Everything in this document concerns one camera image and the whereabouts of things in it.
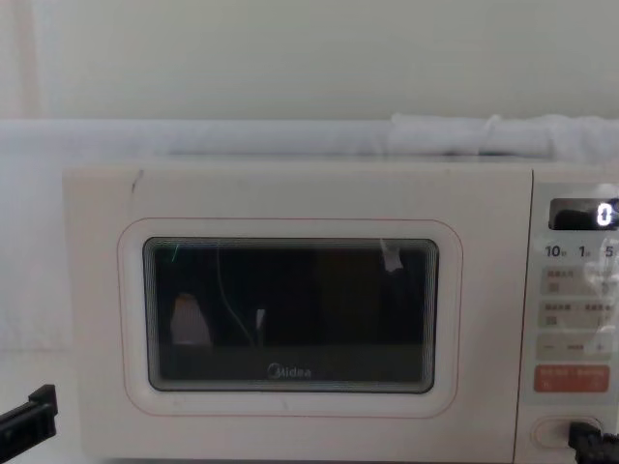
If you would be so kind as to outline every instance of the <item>digital display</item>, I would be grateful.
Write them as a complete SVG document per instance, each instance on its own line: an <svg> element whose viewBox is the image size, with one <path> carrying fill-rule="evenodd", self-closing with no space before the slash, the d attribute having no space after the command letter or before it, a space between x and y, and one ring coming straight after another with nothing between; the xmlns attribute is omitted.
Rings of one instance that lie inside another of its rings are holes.
<svg viewBox="0 0 619 464"><path fill-rule="evenodd" d="M555 198L550 203L552 230L617 230L619 198Z"/></svg>

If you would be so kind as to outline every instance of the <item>number label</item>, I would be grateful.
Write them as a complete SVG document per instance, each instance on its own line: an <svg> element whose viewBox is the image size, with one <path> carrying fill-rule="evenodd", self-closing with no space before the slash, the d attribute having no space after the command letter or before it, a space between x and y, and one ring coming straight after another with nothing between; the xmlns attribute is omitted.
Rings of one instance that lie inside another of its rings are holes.
<svg viewBox="0 0 619 464"><path fill-rule="evenodd" d="M545 252L548 257L558 258L561 256L561 247L559 245L547 246Z"/></svg>

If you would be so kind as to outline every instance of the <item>white fabric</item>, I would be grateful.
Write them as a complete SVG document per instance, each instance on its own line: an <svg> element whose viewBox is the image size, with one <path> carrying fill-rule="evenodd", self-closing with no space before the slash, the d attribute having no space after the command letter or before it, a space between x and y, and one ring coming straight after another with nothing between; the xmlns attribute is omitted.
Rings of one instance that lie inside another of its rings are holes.
<svg viewBox="0 0 619 464"><path fill-rule="evenodd" d="M61 174L76 163L179 154L388 157L511 153L616 160L619 122L489 121L0 123L0 349L71 345Z"/></svg>

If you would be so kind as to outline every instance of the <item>button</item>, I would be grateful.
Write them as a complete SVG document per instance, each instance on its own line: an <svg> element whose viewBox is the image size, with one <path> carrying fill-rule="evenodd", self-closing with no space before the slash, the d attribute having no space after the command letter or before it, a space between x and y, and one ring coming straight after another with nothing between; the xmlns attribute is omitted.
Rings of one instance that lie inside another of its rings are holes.
<svg viewBox="0 0 619 464"><path fill-rule="evenodd" d="M538 325L543 329L597 330L611 324L614 312L612 300L547 300L540 303Z"/></svg>
<svg viewBox="0 0 619 464"><path fill-rule="evenodd" d="M533 425L533 441L542 448L568 448L571 422L587 422L601 428L600 423L592 418L551 418L538 420Z"/></svg>
<svg viewBox="0 0 619 464"><path fill-rule="evenodd" d="M537 393L605 393L610 387L607 365L538 365Z"/></svg>
<svg viewBox="0 0 619 464"><path fill-rule="evenodd" d="M610 361L614 333L544 333L538 336L539 361Z"/></svg>

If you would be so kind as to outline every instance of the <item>control panel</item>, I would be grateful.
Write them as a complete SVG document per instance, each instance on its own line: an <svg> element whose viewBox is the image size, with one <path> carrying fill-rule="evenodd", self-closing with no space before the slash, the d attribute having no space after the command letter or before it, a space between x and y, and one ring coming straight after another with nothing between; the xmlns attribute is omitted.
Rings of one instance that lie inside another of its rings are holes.
<svg viewBox="0 0 619 464"><path fill-rule="evenodd" d="M619 188L541 184L533 197L521 400L610 402L617 387Z"/></svg>

